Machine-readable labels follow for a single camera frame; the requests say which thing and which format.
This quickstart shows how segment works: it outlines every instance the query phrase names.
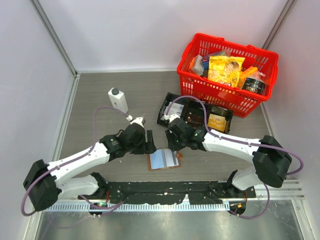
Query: gray floor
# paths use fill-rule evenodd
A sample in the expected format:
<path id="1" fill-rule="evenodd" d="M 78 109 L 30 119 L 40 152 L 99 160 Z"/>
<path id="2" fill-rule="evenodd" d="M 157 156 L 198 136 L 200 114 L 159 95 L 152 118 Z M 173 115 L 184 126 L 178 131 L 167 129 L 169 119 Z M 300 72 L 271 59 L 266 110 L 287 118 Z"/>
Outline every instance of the gray floor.
<path id="1" fill-rule="evenodd" d="M 254 216 L 265 201 L 250 201 Z M 302 240 L 291 201 L 271 201 L 255 220 L 226 211 L 115 212 L 96 219 L 85 212 L 45 212 L 36 240 Z"/>
<path id="2" fill-rule="evenodd" d="M 65 158 L 88 148 L 93 142 L 93 112 L 96 108 L 110 106 L 108 91 L 117 87 L 124 92 L 129 114 L 144 116 L 145 128 L 153 130 L 157 149 L 168 147 L 166 128 L 156 124 L 159 109 L 167 92 L 180 94 L 179 76 L 176 72 L 126 72 L 82 74 L 76 91 L 60 158 Z M 128 121 L 121 115 L 105 110 L 98 114 L 98 137 L 115 134 L 124 129 Z M 260 107 L 248 117 L 234 117 L 230 134 L 261 139 L 268 134 Z M 249 164 L 241 159 L 218 152 L 183 149 L 181 167 L 149 171 L 145 155 L 127 154 L 105 165 L 93 167 L 81 176 L 99 172 L 107 181 L 200 181 L 226 180 L 236 169 Z"/>

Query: robotic arm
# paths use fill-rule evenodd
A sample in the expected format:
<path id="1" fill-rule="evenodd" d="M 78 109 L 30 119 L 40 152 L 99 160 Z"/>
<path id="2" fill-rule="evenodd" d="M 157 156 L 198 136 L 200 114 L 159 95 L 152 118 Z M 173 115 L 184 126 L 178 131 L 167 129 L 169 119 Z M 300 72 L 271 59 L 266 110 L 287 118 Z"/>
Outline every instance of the robotic arm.
<path id="1" fill-rule="evenodd" d="M 99 173 L 94 172 L 85 177 L 72 177 L 94 166 L 121 158 L 126 153 L 135 155 L 154 153 L 156 147 L 153 134 L 151 130 L 145 131 L 144 123 L 145 120 L 142 117 L 134 119 L 125 130 L 120 131 L 120 134 L 106 135 L 101 138 L 90 153 L 90 148 L 87 148 L 72 156 L 48 164 L 45 164 L 43 160 L 36 161 L 23 182 L 26 190 L 43 173 L 89 153 L 77 161 L 58 167 L 31 189 L 29 198 L 34 209 L 42 211 L 52 206 L 58 199 L 78 195 L 103 197 L 106 193 L 107 183 Z"/>
<path id="2" fill-rule="evenodd" d="M 243 191 L 258 184 L 280 188 L 292 162 L 292 158 L 285 152 L 251 145 L 264 144 L 282 147 L 273 137 L 268 135 L 263 139 L 245 139 L 212 129 L 211 132 L 214 133 L 214 136 L 208 133 L 204 126 L 194 129 L 176 114 L 169 116 L 168 128 L 165 134 L 172 151 L 189 147 L 192 150 L 229 154 L 253 164 L 245 170 L 235 170 L 230 175 L 227 181 L 227 191 L 233 197 L 241 197 Z"/>

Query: red shopping basket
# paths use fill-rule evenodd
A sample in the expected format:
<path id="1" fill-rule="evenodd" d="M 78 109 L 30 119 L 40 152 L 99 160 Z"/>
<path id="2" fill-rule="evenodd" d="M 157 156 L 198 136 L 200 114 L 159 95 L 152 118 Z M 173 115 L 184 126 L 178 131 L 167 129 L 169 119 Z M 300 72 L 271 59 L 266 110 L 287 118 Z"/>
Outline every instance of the red shopping basket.
<path id="1" fill-rule="evenodd" d="M 205 56 L 223 49 L 230 50 L 232 56 L 245 57 L 242 71 L 254 66 L 265 74 L 265 77 L 261 77 L 266 83 L 263 95 L 209 81 L 205 77 L 189 72 L 190 62 L 195 56 L 198 54 Z M 233 110 L 234 115 L 244 118 L 261 102 L 265 102 L 271 97 L 272 88 L 276 83 L 278 74 L 278 57 L 278 54 L 272 51 L 251 45 L 239 45 L 225 41 L 222 37 L 197 33 L 184 50 L 181 62 L 177 67 L 177 73 L 180 76 L 181 95 L 192 95 L 206 103 Z"/>

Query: bottle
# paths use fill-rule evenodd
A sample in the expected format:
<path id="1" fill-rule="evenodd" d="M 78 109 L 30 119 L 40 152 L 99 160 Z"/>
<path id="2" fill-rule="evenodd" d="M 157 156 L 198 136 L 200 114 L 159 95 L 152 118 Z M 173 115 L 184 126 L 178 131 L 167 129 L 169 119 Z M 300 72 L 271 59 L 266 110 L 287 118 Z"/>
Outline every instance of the bottle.
<path id="1" fill-rule="evenodd" d="M 119 91 L 118 88 L 111 88 L 108 92 L 112 107 L 118 109 L 124 113 L 128 112 L 128 105 L 126 101 L 125 94 L 122 91 Z"/>

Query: white wall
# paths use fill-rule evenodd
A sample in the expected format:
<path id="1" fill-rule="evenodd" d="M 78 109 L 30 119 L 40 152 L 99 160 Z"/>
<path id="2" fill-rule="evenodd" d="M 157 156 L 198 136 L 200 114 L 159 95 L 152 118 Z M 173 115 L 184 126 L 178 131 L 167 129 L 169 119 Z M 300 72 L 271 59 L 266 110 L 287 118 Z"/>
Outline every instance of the white wall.
<path id="1" fill-rule="evenodd" d="M 0 7 L 0 239 L 20 240 L 23 181 L 50 161 L 72 75 L 28 0 Z"/>
<path id="2" fill-rule="evenodd" d="M 320 226 L 320 1 L 297 1 L 271 51 L 279 54 L 277 83 L 266 110 L 276 137 L 298 153 L 305 167 L 297 177 L 316 226 Z"/>
<path id="3" fill-rule="evenodd" d="M 176 68 L 195 33 L 261 47 L 286 0 L 40 0 L 79 71 Z"/>

